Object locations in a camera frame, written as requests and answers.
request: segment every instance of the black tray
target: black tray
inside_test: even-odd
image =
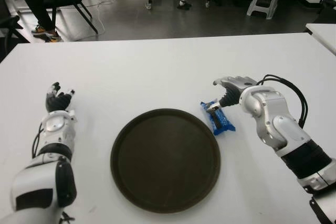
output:
[[[111,171],[129,201],[171,213],[192,207],[211,191],[220,158],[202,121],[181,110],[158,109],[122,129],[112,148]]]

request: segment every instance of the wire on floor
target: wire on floor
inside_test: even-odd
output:
[[[113,3],[115,2],[115,0],[99,0],[99,2],[97,4],[93,4],[93,5],[88,5],[86,6],[86,8],[88,7],[94,7],[96,6],[97,7],[97,14],[98,14],[98,17],[97,17],[97,20],[99,21],[99,23],[101,24],[101,27],[103,29],[103,31],[101,33],[98,33],[98,34],[94,34],[94,35],[89,35],[89,36],[86,36],[86,37],[83,37],[83,38],[79,38],[79,39],[76,39],[74,41],[80,41],[80,40],[83,40],[83,39],[87,39],[87,38],[91,38],[91,37],[96,37],[96,36],[101,36],[103,34],[105,34],[106,32],[106,28],[102,22],[102,20],[100,19],[100,11],[99,11],[99,7],[101,5],[112,5]],[[61,9],[73,9],[75,7],[63,7]]]

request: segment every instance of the white table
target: white table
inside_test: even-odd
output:
[[[336,24],[306,24],[312,36],[336,55]]]
[[[239,106],[225,109],[237,131],[216,137],[222,156],[217,184],[187,211],[162,215],[131,204],[113,181],[110,153],[120,130],[145,111],[182,109],[205,122],[200,102],[224,92],[212,86],[216,78],[258,80],[273,73],[301,89],[309,104],[306,131],[336,157],[335,68],[335,56],[308,34],[18,45],[0,64],[0,216],[12,211],[12,179],[30,161],[46,115],[46,91],[59,81],[76,90],[72,166],[78,196],[66,209],[75,223],[316,224],[310,195],[260,141],[255,121]],[[301,107],[295,94],[269,84],[285,95],[297,118]]]

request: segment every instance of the cable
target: cable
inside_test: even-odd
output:
[[[68,224],[70,224],[71,221],[75,221],[75,219],[73,217],[70,217],[66,212],[62,212],[62,217],[59,219],[59,224],[62,224],[63,222],[67,222]]]
[[[38,128],[38,133],[36,134],[35,139],[33,141],[32,149],[31,149],[32,158],[36,157],[37,147],[40,142],[40,134],[44,130],[44,129],[41,129],[41,127],[42,127],[42,124],[40,124]]]
[[[289,87],[290,89],[292,89],[296,93],[296,95],[299,97],[300,102],[301,102],[301,116],[300,116],[298,124],[301,128],[303,128],[303,126],[306,122],[307,116],[308,116],[308,104],[307,104],[307,101],[305,99],[305,96],[302,94],[300,89],[298,87],[296,87],[290,81],[288,81],[284,78],[281,78],[279,76],[275,76],[274,74],[265,75],[264,78],[262,80],[258,81],[256,85],[260,85],[260,84],[263,85],[265,81],[280,82],[280,83],[286,85],[287,87]]]
[[[87,38],[91,38],[91,37],[96,37],[96,36],[100,36],[100,35],[105,34],[105,32],[106,32],[106,28],[105,28],[103,22],[102,22],[101,19],[100,19],[100,11],[99,11],[99,7],[100,7],[101,5],[111,5],[111,4],[113,4],[113,3],[114,3],[113,0],[99,0],[99,3],[97,3],[97,4],[90,5],[90,6],[86,6],[86,7],[93,7],[93,6],[96,6],[96,7],[97,7],[97,14],[98,14],[97,20],[98,20],[99,23],[101,24],[101,27],[102,27],[103,31],[102,31],[101,33],[98,33],[98,34],[89,35],[89,36],[86,36],[86,37],[83,37],[83,38],[76,39],[75,41],[80,41],[80,40],[83,40],[83,39],[87,39]]]

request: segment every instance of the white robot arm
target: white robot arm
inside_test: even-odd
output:
[[[65,111],[75,92],[56,96],[59,89],[56,82],[47,93],[49,114],[42,120],[35,138],[33,159],[13,182],[10,198],[14,213],[0,220],[0,224],[58,224],[73,220],[63,209],[77,195],[70,163],[76,135],[73,126],[77,120],[74,111]],[[39,140],[42,145],[37,154]]]
[[[256,120],[261,141],[274,149],[294,172],[298,183],[312,194],[309,203],[320,222],[335,224],[336,160],[330,158],[302,129],[306,118],[300,120],[299,125],[290,115],[282,94],[271,87],[259,86],[264,81],[257,83],[249,77],[216,80],[214,85],[226,88],[226,95],[211,105],[208,112],[239,103],[243,111]]]

